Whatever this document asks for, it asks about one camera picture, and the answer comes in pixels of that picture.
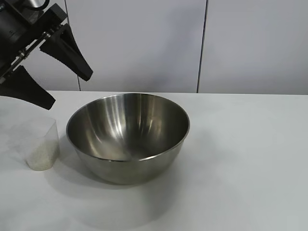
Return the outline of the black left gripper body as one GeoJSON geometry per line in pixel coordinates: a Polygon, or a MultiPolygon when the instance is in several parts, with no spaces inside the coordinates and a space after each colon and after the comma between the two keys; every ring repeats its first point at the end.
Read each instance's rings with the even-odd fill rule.
{"type": "Polygon", "coordinates": [[[0,82],[62,26],[67,14],[48,9],[33,24],[15,9],[0,13],[0,82]]]}

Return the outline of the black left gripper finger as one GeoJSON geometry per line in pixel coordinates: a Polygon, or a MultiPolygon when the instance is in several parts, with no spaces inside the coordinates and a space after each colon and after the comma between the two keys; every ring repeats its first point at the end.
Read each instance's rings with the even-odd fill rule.
{"type": "Polygon", "coordinates": [[[39,49],[63,63],[84,81],[91,78],[93,70],[81,54],[69,24],[59,27],[39,49]]]}
{"type": "Polygon", "coordinates": [[[0,84],[0,95],[20,99],[50,110],[55,99],[43,89],[26,71],[19,66],[0,84]]]}

